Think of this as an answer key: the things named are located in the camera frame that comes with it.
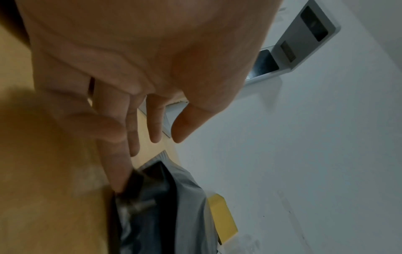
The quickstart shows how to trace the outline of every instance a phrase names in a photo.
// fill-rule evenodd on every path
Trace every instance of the scratch on wall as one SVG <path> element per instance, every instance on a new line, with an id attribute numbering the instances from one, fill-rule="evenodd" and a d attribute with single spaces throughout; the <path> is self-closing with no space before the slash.
<path id="1" fill-rule="evenodd" d="M 284 207 L 285 211 L 288 213 L 288 218 L 290 220 L 290 223 L 292 224 L 293 230 L 296 233 L 297 237 L 299 238 L 299 241 L 301 243 L 301 246 L 304 249 L 304 252 L 306 254 L 314 254 L 313 250 L 311 249 L 311 247 L 309 245 L 309 242 L 307 241 L 306 236 L 303 233 L 302 227 L 300 226 L 300 223 L 297 220 L 292 207 L 290 206 L 289 201 L 285 197 L 284 192 L 278 190 L 277 194 L 278 194 L 279 198 L 281 199 L 282 206 Z"/>

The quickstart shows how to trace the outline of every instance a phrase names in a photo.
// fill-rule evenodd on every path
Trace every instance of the human hand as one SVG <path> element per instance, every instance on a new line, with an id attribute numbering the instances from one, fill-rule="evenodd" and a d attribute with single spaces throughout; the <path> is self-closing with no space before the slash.
<path id="1" fill-rule="evenodd" d="M 139 152 L 147 98 L 152 142 L 165 106 L 187 97 L 172 126 L 183 141 L 242 88 L 281 0 L 17 0 L 30 36 L 35 89 L 65 130 L 97 139 L 120 192 Z M 93 107 L 88 102 L 95 78 Z"/>

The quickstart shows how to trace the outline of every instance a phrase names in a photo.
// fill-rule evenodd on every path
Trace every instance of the finger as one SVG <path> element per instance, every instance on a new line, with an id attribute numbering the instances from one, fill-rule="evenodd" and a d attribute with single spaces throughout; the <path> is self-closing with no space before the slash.
<path id="1" fill-rule="evenodd" d="M 95 139 L 120 141 L 125 138 L 123 125 L 98 115 L 91 108 L 87 99 L 88 75 L 35 48 L 32 63 L 35 90 L 63 129 Z"/>
<path id="2" fill-rule="evenodd" d="M 145 96 L 130 96 L 129 109 L 126 117 L 127 139 L 131 157 L 139 153 L 140 144 L 138 138 L 137 111 L 138 107 L 144 101 Z"/>
<path id="3" fill-rule="evenodd" d="M 152 143 L 158 143 L 162 138 L 163 115 L 169 98 L 158 95 L 147 96 L 147 127 Z"/>
<path id="4" fill-rule="evenodd" d="M 216 113 L 200 109 L 189 103 L 172 125 L 172 138 L 176 143 L 184 141 L 198 127 L 212 118 Z"/>
<path id="5" fill-rule="evenodd" d="M 125 126 L 129 103 L 129 94 L 98 80 L 95 81 L 93 106 L 100 115 L 113 118 Z M 120 142 L 97 140 L 96 144 L 112 189 L 122 192 L 132 171 L 127 139 Z"/>

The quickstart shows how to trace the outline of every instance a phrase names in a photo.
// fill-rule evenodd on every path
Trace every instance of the black screen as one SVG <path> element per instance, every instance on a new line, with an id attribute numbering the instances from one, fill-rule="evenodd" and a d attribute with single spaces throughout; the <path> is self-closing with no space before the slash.
<path id="1" fill-rule="evenodd" d="M 272 57 L 269 50 L 265 49 L 260 51 L 257 60 L 255 61 L 255 64 L 248 74 L 246 80 L 277 70 L 279 70 L 279 66 L 276 64 L 275 59 Z"/>
<path id="2" fill-rule="evenodd" d="M 328 35 L 328 30 L 324 27 L 309 6 L 304 9 L 304 11 L 300 14 L 300 17 L 317 41 L 321 41 Z"/>

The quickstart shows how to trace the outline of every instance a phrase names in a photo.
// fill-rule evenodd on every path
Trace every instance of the yellow object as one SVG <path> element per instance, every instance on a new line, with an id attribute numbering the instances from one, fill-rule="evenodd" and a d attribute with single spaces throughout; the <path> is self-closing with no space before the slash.
<path id="1" fill-rule="evenodd" d="M 211 208 L 212 217 L 214 218 L 220 244 L 224 244 L 238 232 L 235 221 L 230 214 L 225 199 L 221 195 L 215 194 L 209 197 L 208 203 Z"/>

